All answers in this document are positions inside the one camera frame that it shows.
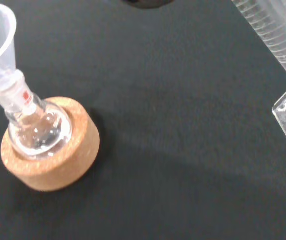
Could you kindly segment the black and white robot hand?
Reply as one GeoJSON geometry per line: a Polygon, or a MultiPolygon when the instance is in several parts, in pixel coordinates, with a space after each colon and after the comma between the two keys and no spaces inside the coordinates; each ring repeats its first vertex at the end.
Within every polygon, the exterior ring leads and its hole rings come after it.
{"type": "Polygon", "coordinates": [[[137,9],[157,9],[172,3],[174,0],[122,0],[123,3],[137,9]]]}

